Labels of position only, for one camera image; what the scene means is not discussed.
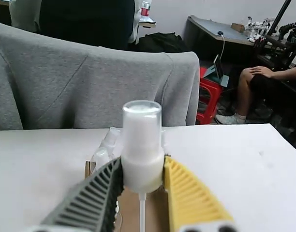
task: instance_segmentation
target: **shoe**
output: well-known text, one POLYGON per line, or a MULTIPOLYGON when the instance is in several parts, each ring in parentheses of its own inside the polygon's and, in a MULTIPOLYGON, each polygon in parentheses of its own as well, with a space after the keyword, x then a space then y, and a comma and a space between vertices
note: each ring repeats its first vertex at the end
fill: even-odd
POLYGON ((224 125, 245 123, 244 119, 239 119, 235 115, 232 115, 232 116, 216 115, 215 119, 219 124, 224 124, 224 125))

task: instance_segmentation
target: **red chair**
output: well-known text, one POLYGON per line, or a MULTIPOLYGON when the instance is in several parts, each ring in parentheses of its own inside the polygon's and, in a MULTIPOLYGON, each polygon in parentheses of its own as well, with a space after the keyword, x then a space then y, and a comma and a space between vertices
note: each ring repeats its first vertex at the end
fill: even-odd
POLYGON ((200 124, 210 124, 217 111, 217 102, 222 92, 222 86, 219 84, 204 79, 204 74, 207 68, 200 67, 200 88, 204 88, 208 91, 210 97, 200 97, 200 101, 207 104, 205 112, 197 113, 196 119, 200 121, 200 124))

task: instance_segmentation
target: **person in black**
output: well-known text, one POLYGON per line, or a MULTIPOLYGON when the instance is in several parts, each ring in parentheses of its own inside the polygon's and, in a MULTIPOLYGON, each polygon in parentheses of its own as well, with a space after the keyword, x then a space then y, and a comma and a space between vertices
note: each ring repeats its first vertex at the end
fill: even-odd
POLYGON ((53 38, 118 50, 133 32, 134 0, 12 0, 12 25, 53 38))
POLYGON ((220 124, 245 123, 254 95, 262 99, 274 99, 280 105, 293 104, 289 94, 281 94, 280 80, 296 80, 296 67, 279 72, 263 66, 244 69, 239 77, 236 113, 232 116, 216 115, 217 122, 220 124))

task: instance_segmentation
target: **white table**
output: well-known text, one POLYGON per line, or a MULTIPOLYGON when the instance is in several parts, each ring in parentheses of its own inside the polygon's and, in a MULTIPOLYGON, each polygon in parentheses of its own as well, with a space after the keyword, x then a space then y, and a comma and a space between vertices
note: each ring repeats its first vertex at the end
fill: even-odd
MULTIPOLYGON (((83 179, 106 131, 0 131, 0 232, 38 224, 55 208, 83 179)), ((171 155, 207 184, 240 231, 296 231, 296 150, 271 125, 166 133, 171 155)))

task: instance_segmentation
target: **backpack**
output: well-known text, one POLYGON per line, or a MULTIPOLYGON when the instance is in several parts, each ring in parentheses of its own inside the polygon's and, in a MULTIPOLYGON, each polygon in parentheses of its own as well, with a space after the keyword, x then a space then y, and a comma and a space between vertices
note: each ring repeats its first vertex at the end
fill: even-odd
POLYGON ((189 52, 180 36, 176 36, 175 33, 163 34, 155 33, 146 35, 139 39, 139 43, 136 45, 138 52, 166 52, 166 53, 179 53, 189 52))

